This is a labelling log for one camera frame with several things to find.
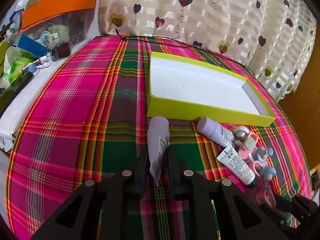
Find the clear plastic bin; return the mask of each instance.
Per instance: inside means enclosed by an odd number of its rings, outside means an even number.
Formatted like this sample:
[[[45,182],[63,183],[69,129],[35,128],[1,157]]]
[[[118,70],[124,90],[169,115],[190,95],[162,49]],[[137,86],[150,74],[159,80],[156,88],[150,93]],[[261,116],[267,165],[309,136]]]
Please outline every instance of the clear plastic bin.
[[[65,38],[69,36],[70,46],[74,47],[86,38],[86,24],[89,10],[81,10],[58,15],[20,32],[37,41],[43,32],[48,31],[52,37]]]

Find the purple tube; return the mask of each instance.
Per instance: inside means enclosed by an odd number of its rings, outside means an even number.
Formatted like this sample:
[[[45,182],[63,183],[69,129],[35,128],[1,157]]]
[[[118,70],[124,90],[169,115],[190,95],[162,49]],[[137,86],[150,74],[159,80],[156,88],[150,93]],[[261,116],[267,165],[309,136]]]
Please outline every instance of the purple tube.
[[[150,174],[157,187],[162,171],[163,158],[169,142],[169,121],[162,116],[155,116],[149,122],[147,132]]]
[[[231,131],[206,116],[198,122],[197,131],[222,147],[227,147],[233,140]]]

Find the plaid tablecloth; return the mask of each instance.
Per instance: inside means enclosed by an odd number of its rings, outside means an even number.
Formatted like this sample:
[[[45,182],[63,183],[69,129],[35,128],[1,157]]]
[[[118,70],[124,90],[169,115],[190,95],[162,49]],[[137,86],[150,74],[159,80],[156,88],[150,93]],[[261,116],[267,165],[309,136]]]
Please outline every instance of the plaid tablecloth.
[[[34,102],[7,173],[7,216],[19,239],[29,239],[82,181],[100,181],[126,169],[145,149],[146,77],[152,51],[208,62],[249,78],[276,115],[270,127],[249,127],[260,137],[258,146],[274,149],[268,158],[277,170],[272,189],[287,198],[297,192],[310,197],[308,165],[290,122],[244,68],[218,54],[169,46],[180,45],[175,41],[139,39],[93,40],[55,73]],[[190,169],[211,180],[229,178],[254,199],[254,190],[216,161],[221,148],[196,132],[196,122],[169,122],[170,147]],[[189,239],[188,202],[173,201],[168,184],[167,173],[159,187],[149,176],[144,199],[129,203],[128,239]],[[288,224],[295,226],[295,220],[288,216]]]

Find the striped sheer curtain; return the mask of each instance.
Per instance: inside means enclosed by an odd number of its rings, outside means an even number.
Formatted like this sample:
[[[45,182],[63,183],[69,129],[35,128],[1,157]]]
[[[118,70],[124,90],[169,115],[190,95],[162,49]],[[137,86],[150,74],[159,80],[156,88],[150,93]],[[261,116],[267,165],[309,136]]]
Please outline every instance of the striped sheer curtain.
[[[99,27],[219,52],[252,69],[277,101],[297,88],[316,35],[303,0],[100,0]]]

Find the pink heart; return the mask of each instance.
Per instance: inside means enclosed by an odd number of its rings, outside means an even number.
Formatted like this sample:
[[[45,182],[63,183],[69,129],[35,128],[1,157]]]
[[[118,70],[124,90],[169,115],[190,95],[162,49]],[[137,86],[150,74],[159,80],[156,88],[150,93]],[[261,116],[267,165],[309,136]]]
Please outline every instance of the pink heart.
[[[160,28],[162,25],[164,25],[164,19],[160,19],[159,17],[156,18],[156,27]]]

